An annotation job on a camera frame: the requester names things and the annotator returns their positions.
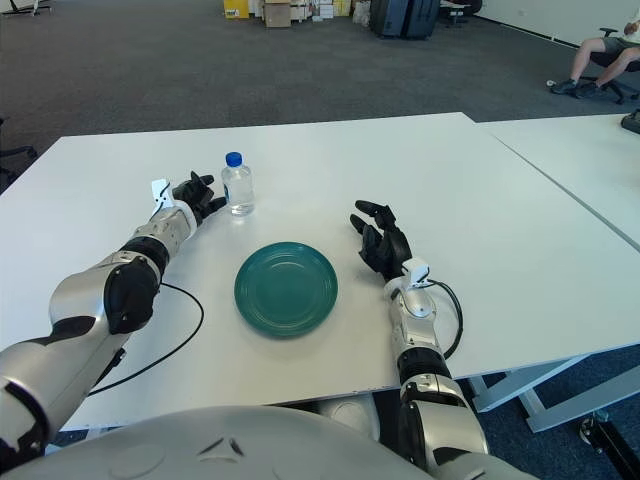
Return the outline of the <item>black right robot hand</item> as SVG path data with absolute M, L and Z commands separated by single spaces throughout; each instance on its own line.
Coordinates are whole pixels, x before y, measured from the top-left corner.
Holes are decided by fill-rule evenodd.
M 402 265 L 412 258 L 412 253 L 391 208 L 366 200 L 357 200 L 355 207 L 375 222 L 372 225 L 355 214 L 350 215 L 352 226 L 361 235 L 361 259 L 386 282 L 402 277 Z

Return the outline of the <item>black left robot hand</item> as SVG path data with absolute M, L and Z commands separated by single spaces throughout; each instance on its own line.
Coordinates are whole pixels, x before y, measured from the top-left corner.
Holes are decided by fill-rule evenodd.
M 202 222 L 226 206 L 224 196 L 215 197 L 210 185 L 214 183 L 213 175 L 200 176 L 192 171 L 190 178 L 172 189 L 173 198 L 185 202 L 191 209 L 198 226 Z

